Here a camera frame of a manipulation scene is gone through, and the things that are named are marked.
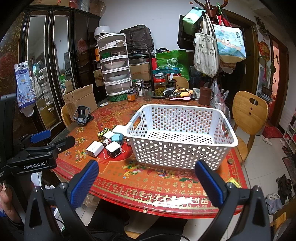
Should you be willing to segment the dark wooden cabinet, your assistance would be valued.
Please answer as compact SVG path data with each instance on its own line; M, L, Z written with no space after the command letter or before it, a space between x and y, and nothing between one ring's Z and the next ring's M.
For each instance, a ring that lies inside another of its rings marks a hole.
M65 125L61 118L64 95L93 86L96 101L105 98L94 72L98 15L68 6L1 2L1 95L16 92L14 66L26 61L37 84L46 84L32 116L15 112L13 137L50 130L55 136Z

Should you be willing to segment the yellow toy car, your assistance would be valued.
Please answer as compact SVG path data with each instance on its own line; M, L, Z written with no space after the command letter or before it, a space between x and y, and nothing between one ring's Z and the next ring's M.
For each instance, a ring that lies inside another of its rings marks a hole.
M101 142L105 139L104 135L109 132L110 129L109 128L104 128L103 130L99 131L97 134L97 138L98 140Z

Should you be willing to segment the white perforated plastic basket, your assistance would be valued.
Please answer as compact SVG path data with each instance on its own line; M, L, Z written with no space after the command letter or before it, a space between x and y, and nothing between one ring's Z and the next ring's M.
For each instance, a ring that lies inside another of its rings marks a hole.
M238 145L221 110L189 105L143 105L122 134L138 162L178 169L192 170L203 160L215 171Z

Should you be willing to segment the white stacked drawer tower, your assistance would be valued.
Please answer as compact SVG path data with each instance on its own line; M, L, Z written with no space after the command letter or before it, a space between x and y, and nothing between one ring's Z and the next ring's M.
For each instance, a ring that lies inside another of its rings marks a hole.
M126 94L132 85L132 75L125 34L105 34L98 38L97 44L106 94Z

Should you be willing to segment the hello kitty charger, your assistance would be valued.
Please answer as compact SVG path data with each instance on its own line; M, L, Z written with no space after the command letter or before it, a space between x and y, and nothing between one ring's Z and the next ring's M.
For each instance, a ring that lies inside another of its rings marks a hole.
M106 147L107 145L109 145L112 142L112 140L110 138L106 138L102 144Z

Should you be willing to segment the wooden chair right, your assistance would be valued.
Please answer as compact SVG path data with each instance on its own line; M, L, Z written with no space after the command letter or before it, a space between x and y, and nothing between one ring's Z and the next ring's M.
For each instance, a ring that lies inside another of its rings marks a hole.
M268 118L268 105L265 100L250 92L239 91L233 99L232 114L234 130L240 128L249 135L247 143L238 137L237 153L240 162L244 163L251 151L255 136L264 130Z

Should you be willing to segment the light blue printed tote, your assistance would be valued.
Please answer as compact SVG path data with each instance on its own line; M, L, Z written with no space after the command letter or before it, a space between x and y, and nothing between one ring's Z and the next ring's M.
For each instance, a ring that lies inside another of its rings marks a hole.
M243 34L239 28L213 25L218 52L224 63L237 63L246 59Z

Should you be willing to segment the wooden chair behind table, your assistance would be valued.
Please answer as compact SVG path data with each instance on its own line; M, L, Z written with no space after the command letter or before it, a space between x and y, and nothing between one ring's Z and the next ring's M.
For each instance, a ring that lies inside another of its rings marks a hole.
M173 80L176 81L176 87L182 87L185 89L189 89L189 82L186 78L182 76L174 76Z

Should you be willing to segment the white square charger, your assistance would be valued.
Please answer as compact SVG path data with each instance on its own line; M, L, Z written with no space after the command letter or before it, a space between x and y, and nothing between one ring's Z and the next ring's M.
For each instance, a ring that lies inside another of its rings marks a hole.
M89 156L96 158L103 149L104 145L101 142L94 141L86 148L86 152Z

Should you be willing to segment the green shopping bag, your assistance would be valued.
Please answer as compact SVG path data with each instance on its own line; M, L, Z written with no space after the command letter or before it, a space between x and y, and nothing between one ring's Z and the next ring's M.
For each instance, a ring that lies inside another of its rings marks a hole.
M182 77L190 79L189 60L185 50L156 53L156 63L159 69L178 69Z

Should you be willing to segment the empty glass jar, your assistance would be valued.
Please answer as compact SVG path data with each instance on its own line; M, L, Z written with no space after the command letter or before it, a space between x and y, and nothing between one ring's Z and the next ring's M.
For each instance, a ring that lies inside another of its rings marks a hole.
M144 100L150 101L152 99L152 87L150 85L144 86Z

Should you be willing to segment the teal plug adapter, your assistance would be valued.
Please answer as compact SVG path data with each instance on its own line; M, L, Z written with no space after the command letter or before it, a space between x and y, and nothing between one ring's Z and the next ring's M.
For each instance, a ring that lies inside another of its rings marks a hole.
M117 142L118 144L122 145L124 142L124 136L121 133L115 133L112 137L111 137L111 141L112 142Z

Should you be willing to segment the green woven basket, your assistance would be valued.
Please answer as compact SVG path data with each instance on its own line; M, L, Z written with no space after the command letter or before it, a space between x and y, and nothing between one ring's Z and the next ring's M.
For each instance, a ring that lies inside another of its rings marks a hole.
M118 102L118 101L123 101L123 100L127 100L127 94L119 94L119 95L110 95L108 97L108 100L111 102Z

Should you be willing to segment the white cube charger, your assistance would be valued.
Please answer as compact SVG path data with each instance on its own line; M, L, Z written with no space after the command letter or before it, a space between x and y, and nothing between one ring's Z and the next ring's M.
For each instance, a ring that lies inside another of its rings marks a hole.
M112 158L115 158L122 153L121 145L118 142L111 142L105 148L109 156Z

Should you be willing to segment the black folding phone stand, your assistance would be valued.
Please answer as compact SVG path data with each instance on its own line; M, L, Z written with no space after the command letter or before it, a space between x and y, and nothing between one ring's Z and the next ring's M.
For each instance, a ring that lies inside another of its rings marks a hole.
M91 115L91 108L88 106L79 105L76 109L73 119L80 126L87 125L90 121L93 120L93 116Z

